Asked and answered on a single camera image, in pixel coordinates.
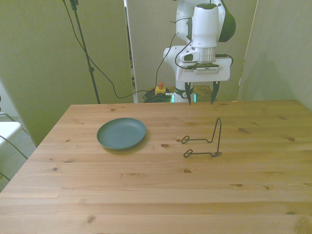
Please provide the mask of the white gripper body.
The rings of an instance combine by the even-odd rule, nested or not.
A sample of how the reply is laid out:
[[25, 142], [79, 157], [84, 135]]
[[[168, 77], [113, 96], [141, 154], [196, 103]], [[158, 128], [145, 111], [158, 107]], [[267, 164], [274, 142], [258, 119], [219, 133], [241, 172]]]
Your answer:
[[180, 62], [176, 70], [178, 82], [227, 81], [230, 78], [231, 58], [217, 58], [212, 63]]

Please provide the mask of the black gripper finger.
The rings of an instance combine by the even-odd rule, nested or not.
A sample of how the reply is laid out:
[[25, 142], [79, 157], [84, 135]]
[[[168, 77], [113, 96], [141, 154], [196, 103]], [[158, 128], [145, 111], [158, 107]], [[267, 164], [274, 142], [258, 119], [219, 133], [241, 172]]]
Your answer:
[[191, 94], [192, 94], [192, 89], [191, 89], [191, 83], [190, 82], [186, 82], [185, 83], [185, 93], [187, 96], [187, 100], [189, 105], [191, 105]]
[[213, 104], [213, 102], [215, 101], [215, 98], [216, 98], [218, 90], [219, 90], [219, 86], [220, 86], [219, 81], [213, 82], [213, 90], [211, 93], [211, 104]]

